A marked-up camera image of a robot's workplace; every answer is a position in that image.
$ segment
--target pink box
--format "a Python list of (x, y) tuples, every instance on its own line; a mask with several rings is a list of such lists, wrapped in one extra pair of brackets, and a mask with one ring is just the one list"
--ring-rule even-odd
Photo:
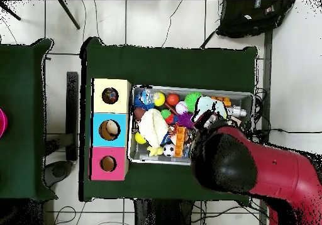
[[(101, 168), (101, 160), (111, 156), (116, 161), (116, 167), (112, 172), (106, 172)], [(90, 180), (115, 180), (122, 181), (128, 171), (128, 159), (126, 158), (126, 148), (118, 147), (98, 147), (92, 148), (92, 177)]]

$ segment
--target black backpack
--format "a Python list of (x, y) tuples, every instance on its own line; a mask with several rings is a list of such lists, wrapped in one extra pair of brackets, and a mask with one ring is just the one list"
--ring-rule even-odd
[(282, 24), (295, 0), (223, 0), (220, 26), (201, 45), (217, 35), (230, 38), (256, 36)]

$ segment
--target green spiky ball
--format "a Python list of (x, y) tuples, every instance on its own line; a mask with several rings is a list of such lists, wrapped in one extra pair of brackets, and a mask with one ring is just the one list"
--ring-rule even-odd
[(187, 104), (188, 111), (190, 113), (194, 112), (194, 107), (196, 105), (197, 99), (199, 99), (202, 96), (203, 95), (200, 92), (192, 92), (186, 96), (186, 98), (184, 99), (184, 102)]
[(171, 111), (168, 109), (163, 109), (161, 110), (161, 115), (164, 119), (167, 119), (171, 115)]

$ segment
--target orange ball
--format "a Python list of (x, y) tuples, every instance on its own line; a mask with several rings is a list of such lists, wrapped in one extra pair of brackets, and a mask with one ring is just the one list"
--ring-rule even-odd
[(179, 103), (180, 98), (177, 94), (169, 94), (167, 97), (167, 102), (171, 106), (175, 106)]

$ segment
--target soccer ball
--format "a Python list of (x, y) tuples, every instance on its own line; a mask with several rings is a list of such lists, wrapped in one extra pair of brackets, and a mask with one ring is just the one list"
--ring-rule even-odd
[(168, 144), (164, 146), (164, 155), (172, 158), (174, 156), (174, 148), (175, 145), (174, 144)]

